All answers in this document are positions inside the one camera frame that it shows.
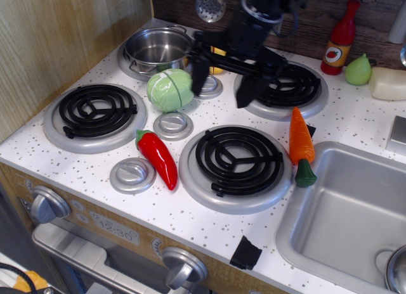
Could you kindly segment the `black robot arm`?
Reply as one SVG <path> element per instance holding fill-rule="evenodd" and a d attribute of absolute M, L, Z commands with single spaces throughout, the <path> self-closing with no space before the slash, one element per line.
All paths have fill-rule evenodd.
<path fill-rule="evenodd" d="M 243 76 L 237 89 L 239 108 L 248 106 L 287 67 L 287 60 L 265 47 L 270 31 L 284 19 L 294 17 L 298 27 L 298 10 L 308 0 L 240 0 L 227 28 L 222 31 L 197 31 L 187 56 L 192 64 L 192 86 L 198 96 L 210 67 Z"/>

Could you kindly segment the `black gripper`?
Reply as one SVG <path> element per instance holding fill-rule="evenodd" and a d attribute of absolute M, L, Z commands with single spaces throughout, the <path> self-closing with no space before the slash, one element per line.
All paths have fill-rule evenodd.
<path fill-rule="evenodd" d="M 237 107 L 248 106 L 268 87 L 287 65 L 287 60 L 268 49 L 264 42 L 273 25 L 257 20 L 232 20 L 222 31 L 196 31 L 191 48 L 192 92 L 198 96 L 210 72 L 210 66 L 244 76 L 237 89 Z M 226 51 L 225 56 L 214 54 L 210 47 Z"/>

